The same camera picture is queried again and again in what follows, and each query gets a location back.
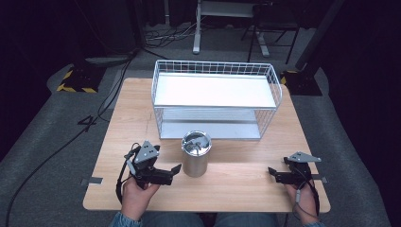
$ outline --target stainless steel tumbler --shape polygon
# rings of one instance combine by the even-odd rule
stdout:
[[[183,137],[183,172],[190,177],[200,177],[206,172],[212,140],[203,131],[190,131]]]

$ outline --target gray carpet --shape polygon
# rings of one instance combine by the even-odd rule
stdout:
[[[203,32],[199,55],[192,54],[192,37],[150,50],[172,60],[240,62],[247,58],[250,41],[249,38],[243,42],[239,40],[242,32],[240,29]],[[288,65],[284,64],[285,48],[272,48],[271,57],[263,59],[256,47],[252,61],[269,62],[277,73],[294,69],[313,32],[313,29],[301,31]],[[150,78],[158,59],[140,52],[126,77]],[[39,164],[84,128],[77,125],[81,119],[97,115],[122,68],[107,69],[97,94],[56,92],[69,67],[66,65],[49,79],[52,96],[0,164],[0,226],[5,224],[15,190]],[[324,72],[320,70],[315,78],[323,96],[293,96],[292,100],[312,153],[323,159],[317,164],[318,169],[329,181],[325,190],[332,208],[321,214],[323,222],[327,226],[391,226],[377,186],[337,118],[327,95]],[[113,104],[102,116],[110,119],[112,113]],[[107,226],[115,211],[85,210],[82,201],[86,187],[80,185],[82,179],[91,177],[107,128],[107,121],[98,120],[33,175],[16,197],[10,226]],[[279,215],[280,222],[284,217]],[[301,224],[291,215],[288,226]]]

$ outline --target sleeve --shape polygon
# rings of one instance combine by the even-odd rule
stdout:
[[[325,227],[325,225],[321,222],[314,222],[304,225],[304,227]]]
[[[142,227],[141,220],[136,221],[118,212],[109,227]]]

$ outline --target white wire rack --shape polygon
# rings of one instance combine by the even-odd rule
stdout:
[[[282,90],[268,63],[157,61],[151,96],[161,139],[260,139]]]

